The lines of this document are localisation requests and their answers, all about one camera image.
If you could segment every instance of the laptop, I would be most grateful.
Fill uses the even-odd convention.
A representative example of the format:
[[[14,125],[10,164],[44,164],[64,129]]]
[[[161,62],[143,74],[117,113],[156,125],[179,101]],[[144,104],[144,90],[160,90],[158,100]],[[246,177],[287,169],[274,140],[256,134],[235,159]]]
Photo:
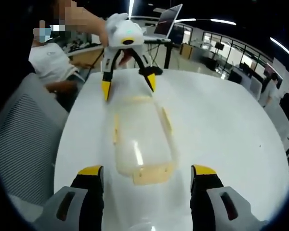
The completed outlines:
[[[144,39],[146,41],[157,40],[157,39],[167,40],[182,6],[183,4],[180,4],[180,5],[171,7],[168,10],[165,10],[160,15],[160,18],[158,20],[158,23],[156,25],[153,35],[150,35],[150,36],[145,35]]]

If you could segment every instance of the window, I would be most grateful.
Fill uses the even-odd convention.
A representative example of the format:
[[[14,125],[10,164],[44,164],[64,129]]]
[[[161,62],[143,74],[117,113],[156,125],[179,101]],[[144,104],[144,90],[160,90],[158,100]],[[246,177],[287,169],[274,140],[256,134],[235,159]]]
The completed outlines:
[[[262,78],[266,78],[264,74],[265,66],[266,64],[272,64],[271,61],[269,61],[267,58],[265,58],[263,55],[260,55],[255,72],[260,75]]]
[[[211,48],[210,48],[210,51],[213,52],[213,53],[216,53],[218,50],[217,48],[215,48],[215,44],[217,42],[220,42],[221,41],[221,36],[219,35],[212,35],[212,38],[211,38]]]
[[[188,44],[191,38],[191,31],[192,29],[189,27],[184,27],[184,34],[183,34],[183,41],[182,43]]]
[[[253,71],[256,69],[260,54],[250,47],[246,47],[241,63],[247,64]]]
[[[203,36],[203,44],[202,44],[202,48],[203,49],[209,49],[210,47],[210,42],[211,42],[211,37],[212,37],[212,34],[210,33],[204,33],[204,36]]]
[[[233,41],[227,63],[239,67],[241,59],[243,57],[244,48],[245,45],[243,45],[242,43]]]
[[[227,60],[229,52],[231,50],[231,40],[225,37],[222,37],[221,43],[223,44],[223,49],[218,50],[218,54],[223,57],[223,59]]]

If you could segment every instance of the white t-shirt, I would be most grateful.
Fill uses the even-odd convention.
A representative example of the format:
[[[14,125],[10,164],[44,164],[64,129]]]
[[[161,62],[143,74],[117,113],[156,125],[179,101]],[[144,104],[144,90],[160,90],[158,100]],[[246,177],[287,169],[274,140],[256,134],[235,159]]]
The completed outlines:
[[[260,105],[262,107],[266,106],[266,101],[268,100],[268,97],[271,97],[273,99],[276,95],[276,92],[277,92],[276,84],[273,82],[273,80],[270,80],[264,92],[260,95],[260,99],[258,101]]]
[[[32,47],[29,61],[43,84],[66,80],[77,68],[56,43]]]

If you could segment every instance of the black table leg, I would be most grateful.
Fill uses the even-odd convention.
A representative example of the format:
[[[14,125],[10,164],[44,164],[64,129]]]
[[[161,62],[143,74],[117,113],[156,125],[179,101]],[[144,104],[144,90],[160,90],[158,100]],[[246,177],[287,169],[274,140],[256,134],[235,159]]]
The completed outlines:
[[[170,57],[171,57],[171,50],[172,50],[172,44],[167,43],[165,44],[166,47],[166,57],[165,57],[165,64],[164,64],[164,69],[169,68],[169,62],[170,62]]]

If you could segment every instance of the gray chair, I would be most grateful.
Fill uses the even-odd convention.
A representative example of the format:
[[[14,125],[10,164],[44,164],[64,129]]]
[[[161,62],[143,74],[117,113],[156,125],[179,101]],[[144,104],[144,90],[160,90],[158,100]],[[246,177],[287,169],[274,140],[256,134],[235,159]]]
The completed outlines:
[[[285,147],[285,141],[289,135],[289,121],[283,109],[280,107],[277,100],[272,100],[264,108],[264,110],[266,111],[271,121],[273,122],[276,130],[279,133],[280,139],[282,140]]]
[[[0,177],[17,207],[35,207],[40,213],[39,206],[53,195],[67,116],[35,74],[22,81],[0,112]]]
[[[258,101],[261,94],[262,83],[254,76],[251,77],[250,93]]]

